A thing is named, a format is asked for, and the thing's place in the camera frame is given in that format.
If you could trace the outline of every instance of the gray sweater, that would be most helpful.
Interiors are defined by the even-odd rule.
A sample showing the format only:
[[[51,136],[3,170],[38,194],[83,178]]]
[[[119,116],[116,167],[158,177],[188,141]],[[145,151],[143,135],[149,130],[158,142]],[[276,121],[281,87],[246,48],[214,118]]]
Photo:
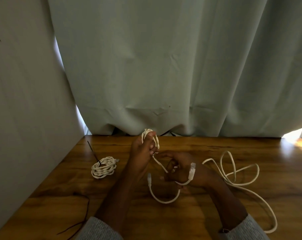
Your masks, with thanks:
[[[243,222],[228,233],[220,233],[223,240],[269,240],[257,222],[248,215]],[[90,217],[77,236],[77,240],[123,240],[121,235],[109,225],[95,217]]]

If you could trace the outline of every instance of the forearm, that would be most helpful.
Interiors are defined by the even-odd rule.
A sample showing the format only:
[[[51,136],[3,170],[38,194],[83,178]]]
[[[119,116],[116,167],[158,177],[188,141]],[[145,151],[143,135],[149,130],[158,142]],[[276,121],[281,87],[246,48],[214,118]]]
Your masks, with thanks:
[[[224,229],[232,230],[247,217],[243,204],[218,175],[212,177],[205,189],[217,208]]]
[[[130,201],[137,184],[137,177],[124,170],[103,200],[95,217],[108,224],[113,230],[121,232],[129,210]]]

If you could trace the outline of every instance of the person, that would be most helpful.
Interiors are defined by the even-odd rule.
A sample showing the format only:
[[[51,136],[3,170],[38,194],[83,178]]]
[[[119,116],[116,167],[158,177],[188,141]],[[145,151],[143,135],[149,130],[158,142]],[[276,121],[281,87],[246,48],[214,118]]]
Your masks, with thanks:
[[[133,141],[128,163],[118,181],[97,210],[95,217],[90,217],[77,236],[77,240],[120,240],[120,235],[137,182],[145,175],[152,155],[158,152],[153,136],[149,132],[144,142],[141,137]],[[257,222],[247,213],[243,204],[227,187],[222,178],[213,170],[196,161],[186,152],[165,151],[157,158],[170,157],[167,165],[166,181],[184,183],[188,180],[190,164],[196,163],[193,180],[188,184],[204,188],[212,198],[219,213],[223,229],[221,239],[262,240],[269,239]]]

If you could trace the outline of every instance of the cable connector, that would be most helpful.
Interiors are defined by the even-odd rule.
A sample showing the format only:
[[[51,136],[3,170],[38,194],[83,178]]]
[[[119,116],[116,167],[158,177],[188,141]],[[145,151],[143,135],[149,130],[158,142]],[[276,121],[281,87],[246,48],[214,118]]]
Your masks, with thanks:
[[[194,162],[191,163],[190,172],[189,172],[189,180],[193,180],[194,174],[195,174],[195,166],[196,164]]]
[[[152,182],[151,173],[148,173],[148,183],[149,183],[149,187],[151,186],[151,182]]]

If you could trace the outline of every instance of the wooden table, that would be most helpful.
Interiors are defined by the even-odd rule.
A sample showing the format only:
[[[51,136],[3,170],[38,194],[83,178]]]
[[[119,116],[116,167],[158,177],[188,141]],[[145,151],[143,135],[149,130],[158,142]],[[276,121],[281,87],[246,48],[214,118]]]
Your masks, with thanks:
[[[67,227],[83,220],[87,200],[74,192],[90,198],[89,214],[93,216],[110,187],[123,170],[131,142],[135,137],[86,136],[69,152],[44,182],[24,202],[0,230],[0,239],[67,239],[76,230],[56,235]],[[119,158],[115,173],[97,180],[91,176],[91,166],[96,162],[89,146],[99,158]],[[260,176],[248,189],[262,196],[273,208],[278,229],[270,239],[302,240],[302,139],[292,144],[284,139],[272,138],[200,138],[160,137],[160,150],[189,151],[201,161],[219,160],[223,151],[229,150],[237,168],[257,163]],[[168,158],[161,160],[166,165]],[[231,171],[228,156],[224,158],[225,171]],[[160,180],[163,170],[153,160],[149,165],[155,195],[172,199],[177,190],[174,183]],[[247,182],[256,174],[250,168],[237,175],[237,182]],[[272,219],[265,205],[252,195],[232,189],[248,212],[263,229],[272,227]],[[221,227],[217,211],[202,189],[187,187],[172,204],[155,201],[149,193],[146,176],[140,181],[131,202],[125,223],[125,239],[217,239]]]

